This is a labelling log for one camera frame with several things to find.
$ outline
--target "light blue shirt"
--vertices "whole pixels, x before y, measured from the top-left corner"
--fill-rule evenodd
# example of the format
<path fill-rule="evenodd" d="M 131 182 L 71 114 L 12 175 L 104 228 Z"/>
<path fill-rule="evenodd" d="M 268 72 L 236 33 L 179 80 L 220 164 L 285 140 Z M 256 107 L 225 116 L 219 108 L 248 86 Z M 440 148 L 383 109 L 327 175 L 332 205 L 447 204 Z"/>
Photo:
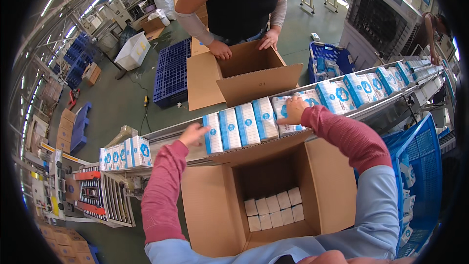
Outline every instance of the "light blue shirt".
<path fill-rule="evenodd" d="M 179 239 L 149 243 L 145 246 L 145 253 L 153 264 L 245 264 L 253 261 L 272 264 L 283 255 L 291 255 L 298 262 L 328 250 L 339 250 L 346 259 L 394 259 L 399 237 L 397 200 L 394 170 L 389 166 L 379 165 L 360 175 L 355 225 L 351 229 L 284 239 L 228 257 L 210 258 L 199 255 L 191 249 L 189 242 Z"/>

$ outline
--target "woman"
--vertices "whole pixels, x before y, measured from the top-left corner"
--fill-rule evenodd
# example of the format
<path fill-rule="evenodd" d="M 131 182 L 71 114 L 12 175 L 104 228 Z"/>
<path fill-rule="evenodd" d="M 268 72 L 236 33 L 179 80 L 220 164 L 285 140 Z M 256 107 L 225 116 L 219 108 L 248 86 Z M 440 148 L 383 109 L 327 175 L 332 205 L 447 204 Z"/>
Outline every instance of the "woman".
<path fill-rule="evenodd" d="M 322 105 L 308 107 L 299 97 L 287 101 L 287 113 L 288 118 L 278 120 L 279 124 L 312 127 L 318 137 L 348 156 L 350 166 L 358 170 L 355 226 L 316 237 L 280 240 L 236 256 L 210 258 L 197 254 L 181 233 L 176 207 L 187 145 L 198 143 L 209 131 L 192 124 L 172 145 L 160 149 L 144 191 L 145 252 L 152 263 L 272 264 L 286 256 L 301 264 L 384 264 L 394 259 L 399 237 L 398 190 L 383 140 L 364 123 L 334 115 Z"/>
<path fill-rule="evenodd" d="M 207 4 L 208 28 L 195 11 Z M 179 24 L 210 49 L 218 59 L 231 57 L 229 46 L 261 39 L 259 50 L 277 50 L 287 0 L 178 0 L 175 11 Z M 270 19 L 270 30 L 267 21 Z"/>

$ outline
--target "open cardboard box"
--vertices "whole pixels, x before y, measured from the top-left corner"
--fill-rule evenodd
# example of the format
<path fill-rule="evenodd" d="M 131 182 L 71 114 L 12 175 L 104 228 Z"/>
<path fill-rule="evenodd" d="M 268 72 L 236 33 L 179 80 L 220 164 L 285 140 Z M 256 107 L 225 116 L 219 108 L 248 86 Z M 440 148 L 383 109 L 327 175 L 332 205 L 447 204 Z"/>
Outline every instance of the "open cardboard box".
<path fill-rule="evenodd" d="M 226 102 L 233 107 L 294 89 L 303 64 L 287 66 L 272 47 L 258 50 L 260 40 L 230 47 L 229 60 L 210 52 L 187 59 L 189 110 Z"/>
<path fill-rule="evenodd" d="M 230 256 L 285 238 L 354 225 L 356 183 L 349 160 L 311 130 L 211 156 L 215 166 L 187 167 L 181 189 L 194 251 Z M 299 187 L 305 220 L 250 232 L 244 201 Z"/>

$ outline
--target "gray arm sleeve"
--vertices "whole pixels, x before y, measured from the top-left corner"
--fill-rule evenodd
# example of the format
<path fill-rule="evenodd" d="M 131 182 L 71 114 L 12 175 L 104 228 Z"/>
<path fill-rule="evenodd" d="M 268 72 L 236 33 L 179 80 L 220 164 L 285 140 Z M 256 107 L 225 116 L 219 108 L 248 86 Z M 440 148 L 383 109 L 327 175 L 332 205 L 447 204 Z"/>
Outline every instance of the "gray arm sleeve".
<path fill-rule="evenodd" d="M 283 26 L 285 14 L 287 13 L 287 0 L 279 0 L 275 10 L 270 14 L 270 25 Z"/>
<path fill-rule="evenodd" d="M 205 46 L 210 45 L 214 41 L 213 35 L 207 31 L 195 12 L 190 14 L 177 12 L 176 18 L 179 24 L 189 33 L 189 35 L 197 38 L 197 40 L 202 42 Z"/>

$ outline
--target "cardboard box flap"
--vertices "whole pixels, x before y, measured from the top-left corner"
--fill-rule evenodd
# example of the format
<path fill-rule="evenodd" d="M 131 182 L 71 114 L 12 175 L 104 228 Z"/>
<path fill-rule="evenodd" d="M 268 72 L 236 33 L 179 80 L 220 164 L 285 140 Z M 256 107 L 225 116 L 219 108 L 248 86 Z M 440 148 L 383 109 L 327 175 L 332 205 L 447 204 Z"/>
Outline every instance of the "cardboard box flap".
<path fill-rule="evenodd" d="M 239 150 L 233 150 L 222 154 L 209 156 L 208 158 L 217 163 L 232 162 L 235 165 L 246 162 L 255 162 L 268 156 L 279 155 L 283 151 L 303 143 L 309 137 L 309 135 L 311 135 L 311 132 L 311 129 L 304 130 L 283 138 L 244 147 Z"/>
<path fill-rule="evenodd" d="M 222 165 L 187 167 L 181 192 L 192 249 L 220 257 L 239 254 L 246 243 L 236 222 L 241 218 L 230 208 L 237 204 L 231 169 Z"/>
<path fill-rule="evenodd" d="M 303 64 L 265 69 L 216 80 L 227 107 L 295 88 Z"/>
<path fill-rule="evenodd" d="M 210 52 L 187 58 L 189 110 L 225 102 L 217 85 L 221 78 L 220 66 Z"/>
<path fill-rule="evenodd" d="M 320 233 L 338 232 L 353 226 L 356 182 L 349 159 L 324 139 L 309 141 L 305 147 L 318 200 Z"/>

